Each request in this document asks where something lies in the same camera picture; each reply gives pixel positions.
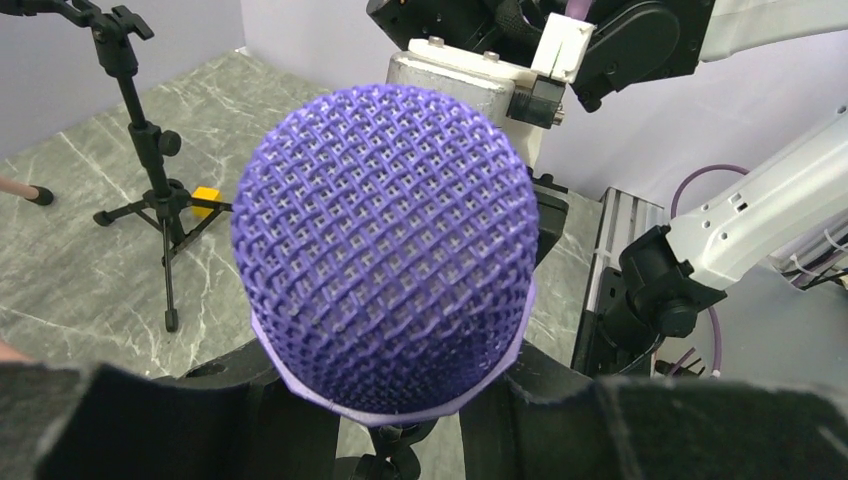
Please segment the purple toy microphone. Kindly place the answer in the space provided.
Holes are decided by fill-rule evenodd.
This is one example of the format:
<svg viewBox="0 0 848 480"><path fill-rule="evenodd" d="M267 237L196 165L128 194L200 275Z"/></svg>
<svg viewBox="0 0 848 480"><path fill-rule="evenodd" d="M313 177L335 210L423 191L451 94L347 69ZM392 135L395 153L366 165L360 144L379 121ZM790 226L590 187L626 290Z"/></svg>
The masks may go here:
<svg viewBox="0 0 848 480"><path fill-rule="evenodd" d="M288 389L383 426L453 415L516 361L538 226L525 165L482 113L372 84L319 96L262 137L231 240Z"/></svg>

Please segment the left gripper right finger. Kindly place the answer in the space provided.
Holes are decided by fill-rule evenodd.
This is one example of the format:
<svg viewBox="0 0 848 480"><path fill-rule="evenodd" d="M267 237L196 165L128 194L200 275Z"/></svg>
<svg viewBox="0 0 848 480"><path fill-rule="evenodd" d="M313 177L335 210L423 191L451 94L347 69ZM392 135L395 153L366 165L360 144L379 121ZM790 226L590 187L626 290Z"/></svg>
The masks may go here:
<svg viewBox="0 0 848 480"><path fill-rule="evenodd" d="M843 479L847 396L820 385L587 378L524 345L460 413L470 479Z"/></svg>

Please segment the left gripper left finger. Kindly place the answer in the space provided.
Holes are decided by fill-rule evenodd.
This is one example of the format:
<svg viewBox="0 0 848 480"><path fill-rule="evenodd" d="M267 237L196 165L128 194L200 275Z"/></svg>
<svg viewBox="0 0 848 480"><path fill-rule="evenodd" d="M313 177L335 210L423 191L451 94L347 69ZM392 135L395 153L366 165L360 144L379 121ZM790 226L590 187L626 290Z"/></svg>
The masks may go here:
<svg viewBox="0 0 848 480"><path fill-rule="evenodd" d="M338 430L257 341L179 378L104 363L1 367L5 479L329 479Z"/></svg>

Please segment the black shock mount tripod stand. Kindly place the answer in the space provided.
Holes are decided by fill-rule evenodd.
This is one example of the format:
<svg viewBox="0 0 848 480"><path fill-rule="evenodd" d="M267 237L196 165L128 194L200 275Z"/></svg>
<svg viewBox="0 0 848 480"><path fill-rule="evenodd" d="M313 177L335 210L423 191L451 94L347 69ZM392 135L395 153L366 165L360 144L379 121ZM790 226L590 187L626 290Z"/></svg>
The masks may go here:
<svg viewBox="0 0 848 480"><path fill-rule="evenodd" d="M150 189L140 200L111 211L99 211L93 220L108 227L120 218L135 214L160 233L166 295L164 326L170 333L177 332L179 313L173 291L172 260L200 238L221 214L230 213L232 205L194 196L182 182L166 173L165 159L180 152L182 137L146 118L134 83L138 60L130 40L132 34L143 41L149 40L154 37L153 30L124 5L105 12L90 1L3 1L1 13L16 17L58 14L91 32L100 66L118 83L130 119L127 131L150 183Z"/></svg>

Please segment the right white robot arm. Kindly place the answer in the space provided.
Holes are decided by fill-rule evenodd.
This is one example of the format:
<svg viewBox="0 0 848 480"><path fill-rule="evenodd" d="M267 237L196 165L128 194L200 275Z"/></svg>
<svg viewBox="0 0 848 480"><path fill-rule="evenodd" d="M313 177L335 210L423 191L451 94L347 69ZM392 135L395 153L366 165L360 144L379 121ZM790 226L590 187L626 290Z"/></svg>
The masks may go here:
<svg viewBox="0 0 848 480"><path fill-rule="evenodd" d="M594 112L630 85L847 27L843 1L371 1L366 11L398 47L389 82L471 104L528 165L543 131L562 121L567 89ZM845 209L846 184L838 112L665 225L608 192L572 367L589 376L646 367L760 260Z"/></svg>

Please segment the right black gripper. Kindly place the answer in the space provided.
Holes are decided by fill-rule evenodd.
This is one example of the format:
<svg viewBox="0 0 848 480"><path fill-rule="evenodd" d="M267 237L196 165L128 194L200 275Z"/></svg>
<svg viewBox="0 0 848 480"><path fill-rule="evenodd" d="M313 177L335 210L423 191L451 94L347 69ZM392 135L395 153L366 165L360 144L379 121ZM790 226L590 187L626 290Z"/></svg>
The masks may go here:
<svg viewBox="0 0 848 480"><path fill-rule="evenodd" d="M451 95L502 128L528 166L572 92L594 112L630 85L683 72L679 1L371 1L367 15L396 45L387 79ZM530 66L548 16L596 26L572 84Z"/></svg>

